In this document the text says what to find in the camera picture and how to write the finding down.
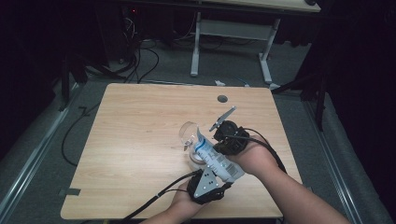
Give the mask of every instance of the tape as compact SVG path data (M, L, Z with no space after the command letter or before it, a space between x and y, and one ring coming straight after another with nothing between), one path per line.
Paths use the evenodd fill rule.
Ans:
M59 190L59 196L65 197L66 195L75 195L78 196L81 192L81 189L61 189Z

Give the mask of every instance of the desk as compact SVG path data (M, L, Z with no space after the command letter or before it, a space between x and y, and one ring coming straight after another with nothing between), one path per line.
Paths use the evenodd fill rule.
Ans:
M219 95L228 102L220 103ZM208 129L232 105L229 120L265 136L291 177L301 183L272 93L265 88L110 84L84 147L61 215L65 219L123 218L174 180L188 174L189 155L178 137L186 121ZM151 217L170 204L164 194L136 218ZM282 217L258 179L244 175L225 197L196 217Z
M309 6L304 0L201 0L197 1L172 1L172 0L106 0L109 3L123 3L134 6L146 7L171 7L174 9L192 9L195 11L228 11L228 12L254 12L268 14L269 10L275 9L275 14L282 15L283 11L301 13L320 12L318 5Z
M203 2L231 4L247 7L269 7L281 10L297 10L307 12L320 11L320 7L318 5L309 6L304 0L200 0L199 4L202 4ZM262 67L262 75L264 80L266 83L271 84L272 78L268 69L267 57L274 42L279 23L279 18L276 18L271 25L201 20L201 12L198 12L195 25L195 45L194 51L192 53L191 75L193 77L198 76L200 35L220 35L246 39L266 40L266 45L262 53L259 54L259 60Z

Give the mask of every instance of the forearm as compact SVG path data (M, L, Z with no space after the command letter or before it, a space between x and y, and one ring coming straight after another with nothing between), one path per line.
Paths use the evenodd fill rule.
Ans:
M277 168L257 175L289 223L349 223L317 195Z
M183 219L173 216L167 210L155 215L154 217L148 218L141 222L142 224L179 224L182 223Z

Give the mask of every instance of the black cable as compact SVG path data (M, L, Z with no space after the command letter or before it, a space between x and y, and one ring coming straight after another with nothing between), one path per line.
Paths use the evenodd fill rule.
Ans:
M137 50L137 54L138 54L138 58L137 58L137 63L134 66L134 70L125 78L124 83L131 82L132 79L134 78L134 74L136 74L136 76L137 76L137 67L140 64L140 58L141 58L141 56L140 56L140 48Z
M116 70L116 71L111 71L111 72L113 72L113 73L115 73L115 74L120 74L120 73L126 72L126 71L128 71L129 69L131 69L132 67L134 67L134 66L135 66L135 63L136 63L136 56L133 55L133 56L131 57L131 61L129 61L128 64L127 64L126 66L124 66L124 67L122 67L122 68L120 68L120 69L118 69L118 70ZM91 70L91 69L88 68L88 67L85 67L85 71L86 71L87 73L91 74L91 75L94 75L94 76L103 76L103 75L104 75L103 72L94 71L94 70Z
M185 38L185 39L181 39L181 40L174 40L172 43L174 43L176 45L179 45L179 46L182 46L182 47L189 47L189 46L194 44L194 40L190 40L190 39L191 39L191 37ZM178 42L182 42L182 41L188 41L188 44L180 44L180 43L178 43Z
M262 134L260 134L260 133L257 132L256 130L249 129L249 128L244 128L244 130L245 130L245 131L251 131L251 132L254 132L254 133L258 134L262 139L265 140L265 142L266 142L268 145L270 144L270 143L268 142L268 140L267 140L266 138L264 138L264 136L262 136Z
M185 39L185 38L190 38L190 37L192 37L192 36L195 36L195 35L190 35L190 36L189 36L189 34L191 33L192 28L194 27L194 24L196 23L195 20L196 20L196 18L197 18L197 15L198 15L197 12L194 12L194 17L192 18L192 22L191 22L190 28L189 28L189 30L187 31L187 33L184 34L184 35L182 35L182 36L179 37L179 38L174 39L174 41L176 41L176 40L182 40L182 39Z
M169 189L169 190L167 190L165 193L170 192L170 191L183 191L183 192L188 192L188 191L186 191L186 190L184 190L184 189Z
M96 105L94 105L93 107L91 107L90 109L88 109L87 111L85 111L85 113L83 113L78 119L76 119L73 124L69 127L69 129L67 130L66 134L64 135L64 139L62 141L62 145L61 145L61 151L62 151L62 156L64 157L64 160L69 163L72 166L77 166L76 163L70 161L69 159L67 159L65 153L64 153L64 143L66 142L66 138L67 135L70 134L70 132L72 131L72 129L74 128L74 126L81 120L83 119L85 116L87 116L91 111L93 111L97 106L99 106L100 102Z
M277 218L276 220L278 220L280 222L280 224L285 223L285 218L283 218L283 217Z
M207 47L205 47L203 44L200 44L200 48L202 48L202 49L208 49L208 50L219 49L219 48L222 46L222 44L224 43L224 38L221 37L221 36L219 36L217 39L219 39L219 43L218 43L218 45L215 46L214 48L207 48ZM206 41L208 41L208 42L216 42L217 40L215 40L215 41L210 41L210 37L207 36L207 37L206 37Z
M94 61L89 60L88 58L85 58L82 55L79 54L73 54L73 56L80 60L81 62L83 62L84 64L88 64L91 67L93 67L94 69L96 69L97 71L103 73L104 75L108 76L108 77L112 77L114 79L125 79L125 77L121 77L119 76L117 73L112 72L110 70L108 70L107 68L104 68L101 64L99 63L95 63Z
M266 144L266 143L264 143L264 142L262 142L262 141L260 141L260 140L257 140L257 139L255 139L255 138L252 138L252 137L243 137L243 136L226 135L226 134L224 134L224 137L237 138L237 139L245 139L245 140L252 141L252 142L255 142L255 143L258 143L258 144L262 145L263 147L267 148L268 151L271 153L271 155L275 158L276 163L277 163L277 166L278 166L283 172L285 172L285 173L287 174L285 165L283 165L282 160L279 158L279 156L276 154L276 152L274 151L274 149L273 149L269 144Z
M185 179L187 177L193 176L193 175L197 175L201 172L201 170L198 171L194 171L192 173L189 173L187 175L183 175L181 178L175 180L174 182L172 182L172 184L168 185L168 187L164 188L163 190L161 190L157 195L155 195L154 197L152 197L150 200L148 200L148 202L146 202L145 204L143 204L141 207L139 207L138 209L136 209L134 212L132 212L129 216L123 218L120 222L118 222L118 224L122 224L122 223L126 223L127 221L129 221L132 217L135 217L137 214L141 213L143 210L145 210L146 208L148 208L152 203L154 203L157 199L159 199L161 196L163 196L166 192L170 191L169 189L172 188L177 182L179 182L182 179Z
M157 40L155 40L155 39L144 40L144 41L142 41L142 44L143 44L143 42L147 42L147 41L152 41L152 42L154 42L154 45L153 45L153 46L146 47L146 48L141 48L141 49L154 49L155 47L157 47Z
M157 57L157 62L154 64L154 66L153 66L150 70L148 70L145 74L143 74L143 76L142 76L141 78L139 78L139 79L137 80L137 84L140 84L140 82L142 81L143 77L145 77L145 76L148 75L152 70L154 70L154 69L157 67L158 63L160 62L160 56L159 56L154 50L152 50L152 49L145 49L145 50L148 50L148 51L152 52L152 53Z
M86 224L86 223L89 223L89 222L92 222L92 220L85 220L85 221L83 221L83 222L81 222L79 224Z
M227 44L239 45L239 46L250 45L250 44L253 44L253 43L256 43L256 42L259 41L257 39L249 39L249 40L245 40L246 42L238 43L238 42L235 42L235 41L232 41L232 40L229 40L229 39L230 38L225 38L224 42L227 43Z

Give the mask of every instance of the clear plastic bottle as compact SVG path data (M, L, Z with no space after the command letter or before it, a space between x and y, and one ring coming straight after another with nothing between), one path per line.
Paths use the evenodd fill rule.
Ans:
M179 137L185 150L190 149L191 161L198 164L201 159L223 182L233 183L245 174L238 164L229 161L213 148L213 144L200 133L198 124L190 121L183 124Z

